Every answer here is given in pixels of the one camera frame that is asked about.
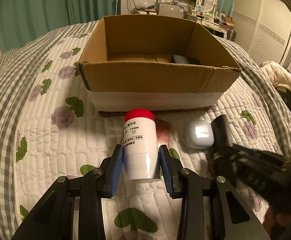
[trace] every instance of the box flap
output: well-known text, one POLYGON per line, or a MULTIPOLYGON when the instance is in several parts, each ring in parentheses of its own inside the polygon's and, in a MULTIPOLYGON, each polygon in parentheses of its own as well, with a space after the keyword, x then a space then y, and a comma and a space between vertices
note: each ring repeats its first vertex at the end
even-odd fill
POLYGON ((84 61, 91 63, 108 61, 104 19, 98 22, 81 54, 79 62, 84 61))
POLYGON ((184 55, 195 22, 160 15, 107 16, 105 31, 108 55, 184 55))
POLYGON ((225 47, 200 24, 195 24, 185 56, 194 57, 206 66, 241 69, 225 47))
POLYGON ((224 92, 238 78, 230 68, 159 62, 84 63, 93 92, 224 92))

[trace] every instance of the bottle with red cap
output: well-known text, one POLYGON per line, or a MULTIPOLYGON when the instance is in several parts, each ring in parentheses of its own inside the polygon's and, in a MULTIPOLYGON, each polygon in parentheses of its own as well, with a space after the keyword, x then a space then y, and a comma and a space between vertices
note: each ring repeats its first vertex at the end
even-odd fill
POLYGON ((153 114, 134 109, 124 119, 123 164, 128 179, 150 182, 159 179, 158 141, 153 114))

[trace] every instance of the bedspread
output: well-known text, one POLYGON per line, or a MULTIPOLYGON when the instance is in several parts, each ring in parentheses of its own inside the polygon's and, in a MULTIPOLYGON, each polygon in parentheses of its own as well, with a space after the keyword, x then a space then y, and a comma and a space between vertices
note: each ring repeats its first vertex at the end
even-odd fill
MULTIPOLYGON (((84 175, 120 142, 123 118, 97 115, 75 64, 96 24, 52 31, 0 67, 0 235, 5 239, 58 176, 84 175)), ((212 121, 226 114, 232 142, 291 156, 291 114, 284 102, 245 51, 218 40, 242 68, 241 76, 208 111, 156 115, 170 122, 169 148, 183 166, 208 177, 213 171, 205 153, 183 143, 184 126, 192 119, 212 121)), ((244 185, 238 190, 262 220, 267 203, 244 185)), ((168 197, 162 181, 135 184, 121 176, 115 196, 102 204, 107 239, 176 238, 181 203, 168 197), (134 212, 140 221, 120 222, 134 212), (152 222, 144 225, 142 217, 152 222)))

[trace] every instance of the red object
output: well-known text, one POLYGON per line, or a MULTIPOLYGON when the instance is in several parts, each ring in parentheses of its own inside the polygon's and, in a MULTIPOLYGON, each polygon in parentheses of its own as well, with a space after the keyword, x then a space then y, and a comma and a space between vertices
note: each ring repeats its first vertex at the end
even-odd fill
POLYGON ((130 119, 136 118, 136 117, 145 117, 145 118, 149 118, 149 119, 154 121, 154 115, 149 110, 146 110, 146 109, 134 109, 134 110, 131 110, 130 112, 128 112, 125 115, 124 123, 126 123, 130 119))

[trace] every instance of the cardboard box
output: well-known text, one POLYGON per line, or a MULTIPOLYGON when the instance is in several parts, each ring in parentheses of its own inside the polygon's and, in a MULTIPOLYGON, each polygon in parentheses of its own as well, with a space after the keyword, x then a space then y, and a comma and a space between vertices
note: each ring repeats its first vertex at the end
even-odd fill
POLYGON ((82 52, 79 70, 103 114, 206 108, 241 72, 204 27, 158 15, 104 17, 82 52), (172 64, 173 54, 197 58, 202 65, 172 64))

